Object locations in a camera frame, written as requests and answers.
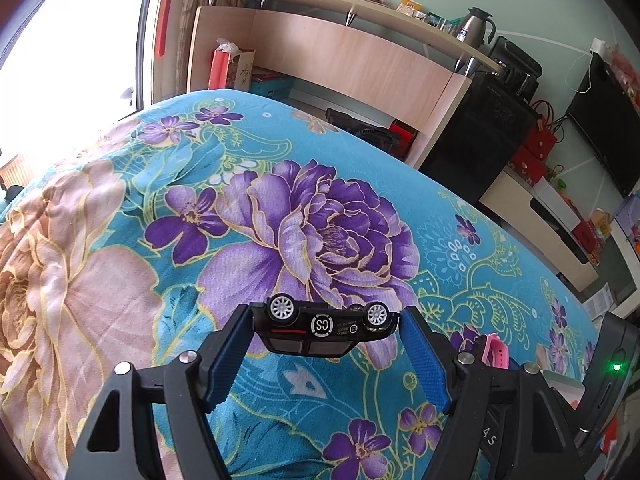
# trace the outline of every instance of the red tassel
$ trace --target red tassel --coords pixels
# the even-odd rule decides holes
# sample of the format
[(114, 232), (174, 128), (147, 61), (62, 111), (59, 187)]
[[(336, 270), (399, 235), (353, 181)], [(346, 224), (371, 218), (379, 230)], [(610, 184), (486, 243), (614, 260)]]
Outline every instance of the red tassel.
[(158, 57), (164, 56), (164, 48), (166, 46), (166, 28), (169, 25), (169, 10), (171, 9), (171, 0), (162, 2), (160, 17), (158, 19), (158, 37), (156, 38), (156, 54)]

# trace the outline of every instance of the bed sheet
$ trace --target bed sheet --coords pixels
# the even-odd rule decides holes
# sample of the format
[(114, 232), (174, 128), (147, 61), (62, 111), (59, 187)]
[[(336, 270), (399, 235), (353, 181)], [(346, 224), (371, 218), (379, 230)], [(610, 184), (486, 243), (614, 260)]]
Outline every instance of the bed sheet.
[[(2, 219), (0, 416), (41, 478), (63, 478), (117, 362), (165, 364), (274, 292), (415, 304), (457, 349), (498, 333), (518, 362), (579, 380), (597, 338), (560, 281), (469, 204), (242, 92), (121, 121)], [(179, 478), (155, 412), (167, 478)], [(269, 354), (254, 338), (209, 421), (234, 476), (400, 480), (420, 478), (446, 418), (394, 335), (341, 359)]]

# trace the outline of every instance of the car's front wheel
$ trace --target car's front wheel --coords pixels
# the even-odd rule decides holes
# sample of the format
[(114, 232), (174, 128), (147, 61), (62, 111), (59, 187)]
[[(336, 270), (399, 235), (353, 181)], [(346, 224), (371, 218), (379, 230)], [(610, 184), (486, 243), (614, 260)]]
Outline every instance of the car's front wheel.
[(298, 308), (289, 294), (276, 294), (267, 302), (269, 317), (278, 324), (289, 324), (296, 319)]
[(363, 322), (367, 329), (378, 332), (389, 327), (391, 324), (391, 313), (384, 303), (371, 301), (364, 307)]

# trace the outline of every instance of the teal box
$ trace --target teal box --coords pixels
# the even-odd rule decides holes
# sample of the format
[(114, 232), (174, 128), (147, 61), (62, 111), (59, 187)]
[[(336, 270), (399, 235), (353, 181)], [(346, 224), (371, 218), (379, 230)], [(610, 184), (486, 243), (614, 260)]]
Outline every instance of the teal box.
[(251, 88), (249, 93), (268, 97), (276, 101), (283, 101), (289, 97), (293, 83), (296, 78), (290, 76), (278, 77), (274, 79), (267, 79), (264, 81), (251, 81)]

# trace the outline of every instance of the toy car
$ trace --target toy car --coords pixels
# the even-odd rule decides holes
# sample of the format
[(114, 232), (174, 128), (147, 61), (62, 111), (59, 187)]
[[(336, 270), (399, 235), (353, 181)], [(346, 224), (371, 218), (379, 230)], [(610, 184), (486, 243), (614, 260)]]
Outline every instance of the toy car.
[(359, 342), (389, 337), (398, 326), (398, 313), (380, 301), (337, 309), (276, 294), (266, 303), (249, 306), (254, 330), (276, 354), (342, 357)]

